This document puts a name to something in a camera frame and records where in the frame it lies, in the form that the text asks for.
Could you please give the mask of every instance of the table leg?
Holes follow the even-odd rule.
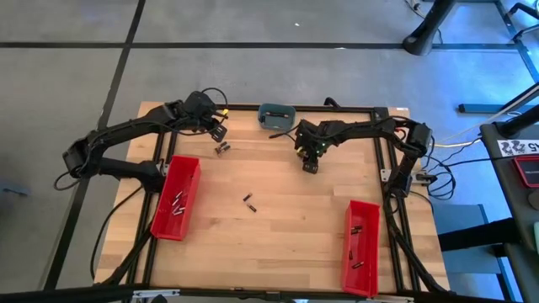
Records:
[[[460,231],[451,231],[438,236],[442,252],[477,247],[495,243],[510,243],[520,240],[515,220],[507,218]]]
[[[403,41],[403,48],[410,54],[426,56],[432,49],[432,40],[456,0],[436,0],[423,22]]]

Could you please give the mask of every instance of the desk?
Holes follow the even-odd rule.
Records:
[[[142,103],[139,116],[158,105]],[[408,116],[408,110],[391,109],[390,114]],[[268,139],[273,132],[260,129],[255,111],[231,110],[228,115],[225,141],[232,148],[221,157],[215,155],[213,148],[217,143],[209,136],[177,138],[175,154],[200,158],[200,184],[189,233],[183,242],[158,241],[150,284],[340,292],[344,211],[351,199],[382,204],[373,140],[347,141],[338,148],[330,148],[320,159],[318,173],[313,175],[302,171],[290,138]],[[368,114],[336,112],[298,112],[296,121],[300,118],[313,123],[370,119]],[[140,162],[151,158],[156,137],[148,135],[131,141],[127,160]],[[115,203],[138,185],[134,179],[122,180]],[[426,189],[418,185],[413,190],[426,194]],[[242,201],[249,192],[253,193],[249,202],[257,208],[256,213]],[[143,195],[135,195],[112,217],[96,281],[109,277],[131,249]],[[429,204],[410,195],[406,207],[415,252],[438,283],[448,289]],[[380,293],[394,293],[383,215],[380,224],[378,287]],[[145,255],[143,251],[136,282],[141,281]],[[408,265],[402,252],[400,261],[404,284],[410,289]]]

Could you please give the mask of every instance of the metal bracket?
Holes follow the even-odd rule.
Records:
[[[413,303],[414,298],[401,297],[395,295],[377,295],[372,299],[366,299],[366,302],[376,303]]]
[[[382,182],[387,182],[391,176],[391,169],[381,169],[380,178]],[[421,170],[418,172],[412,172],[412,184],[430,185],[436,181],[437,177],[427,174],[426,171]]]
[[[133,291],[133,299],[155,298],[158,295],[179,296],[179,290],[135,290]]]
[[[163,176],[165,176],[165,177],[166,177],[167,174],[168,174],[168,167],[170,167],[170,165],[169,165],[169,164],[165,164],[165,165],[163,165],[163,168],[162,168],[162,170],[161,170],[161,172],[163,172]]]

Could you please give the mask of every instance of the concrete floor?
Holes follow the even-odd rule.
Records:
[[[136,0],[3,0],[0,42],[121,42],[135,8]],[[536,23],[523,13],[513,20],[518,29]],[[135,41],[400,43],[420,21],[402,0],[153,0]],[[457,4],[441,30],[446,43],[510,41],[490,3]],[[524,42],[539,65],[536,37]],[[70,198],[51,187],[65,171],[61,153],[96,125],[119,56],[120,50],[0,49],[0,179],[32,191],[26,198],[0,194],[0,292],[40,287]],[[458,104],[502,104],[532,83],[515,50],[440,50],[426,57],[403,50],[132,50],[110,123],[134,117],[141,101],[218,86],[231,103],[321,104],[332,96],[346,105],[408,107],[442,139],[488,118],[457,114]],[[118,146],[108,156],[125,152]],[[435,157],[451,152],[436,150]],[[477,144],[454,159],[485,156]],[[454,172],[455,196],[434,203],[484,204],[490,221],[510,215],[489,163]],[[488,186],[477,189],[477,178]],[[92,179],[59,287],[91,284],[89,255],[116,188],[112,178]],[[501,298],[492,275],[450,279],[459,290],[467,284],[467,295]]]

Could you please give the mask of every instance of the sticker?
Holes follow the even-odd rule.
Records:
[[[498,140],[502,157],[539,154],[539,140]]]

